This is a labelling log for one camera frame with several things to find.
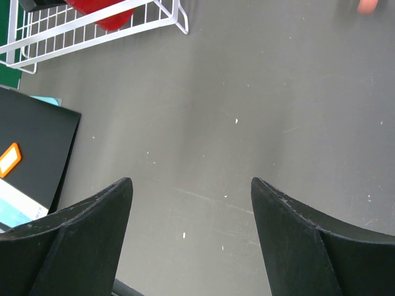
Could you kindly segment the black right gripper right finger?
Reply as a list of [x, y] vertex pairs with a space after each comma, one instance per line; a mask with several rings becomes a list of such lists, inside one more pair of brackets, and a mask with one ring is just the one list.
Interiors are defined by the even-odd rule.
[[260, 178], [251, 201], [272, 295], [394, 295], [394, 236], [333, 218]]

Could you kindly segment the pink ceramic mug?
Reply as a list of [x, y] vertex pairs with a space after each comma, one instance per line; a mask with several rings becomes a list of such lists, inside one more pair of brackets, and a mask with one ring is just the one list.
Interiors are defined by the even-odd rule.
[[375, 11], [378, 0], [360, 0], [357, 6], [357, 11], [360, 14], [368, 15]]

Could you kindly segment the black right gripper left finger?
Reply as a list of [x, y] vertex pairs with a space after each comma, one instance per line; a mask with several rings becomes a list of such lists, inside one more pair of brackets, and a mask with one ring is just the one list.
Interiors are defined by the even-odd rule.
[[1, 234], [1, 295], [110, 295], [133, 200], [122, 178]]

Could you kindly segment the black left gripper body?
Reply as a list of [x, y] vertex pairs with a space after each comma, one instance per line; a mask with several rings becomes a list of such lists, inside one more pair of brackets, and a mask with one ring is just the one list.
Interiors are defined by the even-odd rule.
[[64, 6], [64, 0], [19, 0], [19, 4], [25, 12], [36, 12], [53, 7]]

